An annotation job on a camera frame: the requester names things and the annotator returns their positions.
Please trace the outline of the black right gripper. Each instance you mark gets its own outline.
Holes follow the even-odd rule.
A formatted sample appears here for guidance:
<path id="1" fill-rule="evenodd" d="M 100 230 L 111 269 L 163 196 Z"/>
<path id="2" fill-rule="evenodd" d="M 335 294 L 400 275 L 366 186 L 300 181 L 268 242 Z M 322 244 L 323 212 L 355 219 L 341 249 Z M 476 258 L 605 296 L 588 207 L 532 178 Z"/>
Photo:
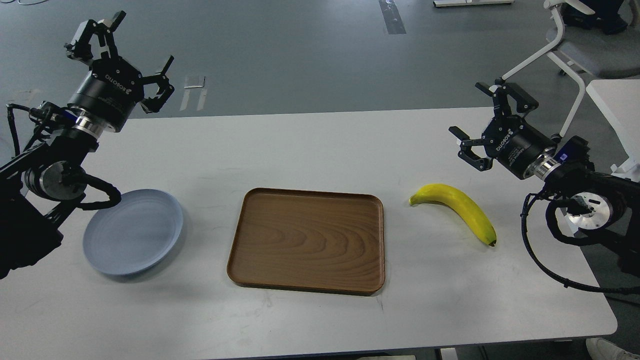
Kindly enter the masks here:
<path id="1" fill-rule="evenodd" d="M 459 140 L 458 158 L 481 172 L 490 170 L 495 159 L 520 180 L 530 178 L 535 160 L 542 154 L 553 155 L 557 149 L 556 142 L 525 121 L 540 103 L 517 83 L 504 79 L 495 79 L 492 85 L 476 82 L 474 87 L 492 99 L 494 117 L 480 139 L 471 139 L 457 126 L 448 128 Z M 484 147 L 488 157 L 473 151 L 478 146 Z"/>

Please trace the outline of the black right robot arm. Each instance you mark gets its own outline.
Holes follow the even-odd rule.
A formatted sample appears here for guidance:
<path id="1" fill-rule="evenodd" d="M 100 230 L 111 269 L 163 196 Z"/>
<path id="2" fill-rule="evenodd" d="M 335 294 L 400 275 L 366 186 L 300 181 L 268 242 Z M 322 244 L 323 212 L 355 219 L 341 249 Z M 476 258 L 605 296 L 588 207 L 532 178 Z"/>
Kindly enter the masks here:
<path id="1" fill-rule="evenodd" d="M 477 82 L 493 101 L 494 116 L 479 139 L 457 126 L 449 131 L 461 142 L 458 157 L 487 171 L 496 160 L 521 180 L 537 177 L 550 196 L 546 222 L 553 236 L 566 244 L 601 244 L 618 255 L 618 267 L 639 275 L 639 184 L 595 171 L 588 142 L 547 137 L 526 122 L 538 102 L 514 82 Z"/>

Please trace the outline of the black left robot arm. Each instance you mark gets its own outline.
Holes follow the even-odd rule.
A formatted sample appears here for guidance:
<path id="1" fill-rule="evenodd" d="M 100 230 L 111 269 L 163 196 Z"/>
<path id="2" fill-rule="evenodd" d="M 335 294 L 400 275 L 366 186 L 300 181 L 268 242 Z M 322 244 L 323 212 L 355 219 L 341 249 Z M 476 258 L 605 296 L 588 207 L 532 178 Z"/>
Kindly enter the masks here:
<path id="1" fill-rule="evenodd" d="M 14 157 L 0 173 L 2 278 L 59 248 L 59 228 L 74 210 L 121 202 L 121 192 L 86 173 L 82 162 L 98 149 L 103 132 L 122 130 L 135 105 L 158 113 L 175 91 L 167 76 L 172 55 L 160 71 L 144 76 L 119 54 L 114 32 L 125 16 L 121 10 L 110 19 L 89 19 L 65 45 L 67 57 L 88 68 L 67 105 L 6 106 Z"/>

